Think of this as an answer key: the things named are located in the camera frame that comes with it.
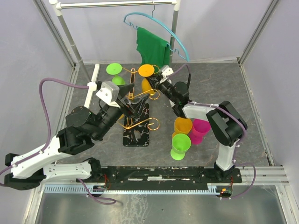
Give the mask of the gold wine glass rack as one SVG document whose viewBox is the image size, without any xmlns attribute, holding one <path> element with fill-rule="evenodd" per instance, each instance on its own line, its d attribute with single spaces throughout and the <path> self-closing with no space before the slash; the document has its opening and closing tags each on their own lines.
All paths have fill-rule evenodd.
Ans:
<svg viewBox="0 0 299 224">
<path fill-rule="evenodd" d="M 137 70 L 135 68 L 131 68 L 131 70 L 127 70 L 130 72 L 130 84 L 135 83 L 135 77 L 137 75 Z M 134 88 L 130 90 L 128 94 L 128 98 L 130 100 L 137 99 L 139 96 L 143 96 L 149 94 L 149 98 L 152 100 L 156 100 L 159 98 L 160 93 L 157 90 L 149 87 L 143 87 L 142 92 L 140 94 L 134 95 Z M 142 109 L 142 113 L 139 118 L 128 118 L 122 116 L 124 118 L 124 131 L 123 131 L 123 146 L 125 147 L 147 147 L 150 143 L 150 130 L 157 130 L 160 127 L 159 121 L 156 118 L 150 117 L 150 106 L 146 103 Z M 150 120 L 155 120 L 157 122 L 157 127 L 155 127 L 155 123 L 150 123 Z"/>
</svg>

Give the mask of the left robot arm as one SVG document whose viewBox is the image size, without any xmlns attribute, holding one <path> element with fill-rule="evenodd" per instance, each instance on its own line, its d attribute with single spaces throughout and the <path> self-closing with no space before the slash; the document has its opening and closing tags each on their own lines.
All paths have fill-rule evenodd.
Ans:
<svg viewBox="0 0 299 224">
<path fill-rule="evenodd" d="M 95 141 L 103 140 L 122 115 L 139 118 L 149 96 L 128 99 L 127 95 L 133 87 L 133 84 L 117 86 L 111 81 L 88 83 L 85 88 L 95 91 L 104 106 L 98 113 L 78 106 L 66 116 L 66 128 L 55 137 L 48 137 L 44 145 L 23 155 L 7 154 L 5 165 L 10 172 L 5 175 L 3 185 L 16 190 L 29 190 L 50 179 L 99 182 L 103 171 L 97 159 L 62 169 L 56 168 L 54 162 L 92 148 Z"/>
</svg>

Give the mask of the silver white clothes rail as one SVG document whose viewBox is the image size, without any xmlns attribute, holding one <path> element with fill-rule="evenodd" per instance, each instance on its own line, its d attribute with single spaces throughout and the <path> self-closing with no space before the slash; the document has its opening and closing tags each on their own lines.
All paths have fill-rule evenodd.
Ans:
<svg viewBox="0 0 299 224">
<path fill-rule="evenodd" d="M 172 55 L 174 53 L 180 54 L 179 49 L 174 47 L 174 43 L 177 42 L 181 49 L 183 50 L 185 56 L 182 57 L 184 60 L 189 61 L 189 55 L 187 53 L 187 50 L 185 49 L 184 45 L 182 44 L 182 42 L 178 39 L 178 37 L 176 36 L 175 32 L 176 32 L 176 27 L 177 27 L 177 22 L 178 22 L 178 12 L 180 9 L 180 4 L 181 1 L 180 0 L 131 0 L 131 1 L 112 1 L 112 2 L 94 2 L 94 3 L 61 3 L 57 0 L 50 0 L 49 3 L 52 5 L 53 10 L 56 14 L 56 16 L 58 17 L 58 20 L 61 24 L 61 27 L 66 35 L 66 38 L 68 40 L 68 42 L 71 45 L 72 51 L 75 54 L 75 57 L 79 63 L 79 65 L 82 67 L 84 75 L 87 79 L 93 79 L 94 77 L 97 76 L 99 70 L 100 70 L 100 66 L 97 65 L 95 66 L 94 69 L 94 74 L 92 75 L 92 77 L 88 76 L 86 67 L 83 63 L 83 59 L 77 49 L 77 46 L 72 38 L 72 35 L 66 25 L 66 22 L 64 20 L 63 14 L 62 14 L 62 10 L 63 9 L 75 9 L 75 8 L 93 8 L 93 7 L 126 7 L 126 6 L 142 6 L 142 5 L 173 5 L 173 18 L 172 18 L 172 28 L 169 29 L 168 27 L 166 27 L 165 24 L 163 24 L 161 21 L 157 20 L 154 15 L 148 15 L 145 13 L 140 13 L 140 12 L 133 12 L 133 13 L 129 13 L 127 15 L 125 15 L 124 17 L 124 23 L 126 23 L 127 25 L 133 27 L 134 29 L 138 29 L 137 26 L 135 26 L 133 23 L 126 22 L 126 18 L 130 15 L 140 15 L 140 16 L 144 16 L 147 17 L 151 20 L 153 20 L 154 22 L 156 22 L 157 24 L 159 24 L 160 26 L 162 26 L 170 35 L 171 35 L 171 39 L 170 39 L 170 43 L 168 44 L 169 48 L 170 48 L 170 59 L 172 59 Z"/>
</svg>

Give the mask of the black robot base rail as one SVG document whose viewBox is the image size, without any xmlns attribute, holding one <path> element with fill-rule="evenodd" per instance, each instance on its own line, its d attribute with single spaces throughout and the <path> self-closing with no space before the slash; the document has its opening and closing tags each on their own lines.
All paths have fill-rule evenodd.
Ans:
<svg viewBox="0 0 299 224">
<path fill-rule="evenodd" d="M 108 166 L 83 182 L 107 183 L 109 190 L 206 190 L 209 183 L 241 183 L 242 178 L 238 168 Z"/>
</svg>

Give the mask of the lime green wine glass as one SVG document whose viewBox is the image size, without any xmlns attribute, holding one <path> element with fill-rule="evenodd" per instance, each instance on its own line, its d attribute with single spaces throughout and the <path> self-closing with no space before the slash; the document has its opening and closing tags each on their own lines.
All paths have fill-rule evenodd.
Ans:
<svg viewBox="0 0 299 224">
<path fill-rule="evenodd" d="M 118 74 L 122 71 L 122 66 L 119 63 L 111 63 L 107 66 L 106 72 L 109 75 L 112 75 L 112 82 L 115 85 L 125 85 L 125 80 L 120 77 Z"/>
</svg>

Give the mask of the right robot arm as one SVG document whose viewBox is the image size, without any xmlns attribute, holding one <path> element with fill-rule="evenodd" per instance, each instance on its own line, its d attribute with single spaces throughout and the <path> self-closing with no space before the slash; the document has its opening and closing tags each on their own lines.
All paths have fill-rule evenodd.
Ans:
<svg viewBox="0 0 299 224">
<path fill-rule="evenodd" d="M 228 101 L 220 104 L 201 104 L 189 99 L 188 81 L 172 84 L 162 74 L 145 77 L 150 88 L 164 94 L 170 101 L 174 113 L 184 119 L 200 119 L 209 123 L 219 142 L 219 153 L 214 163 L 212 177 L 218 182 L 230 178 L 235 168 L 235 148 L 245 137 L 248 126 L 238 111 Z"/>
</svg>

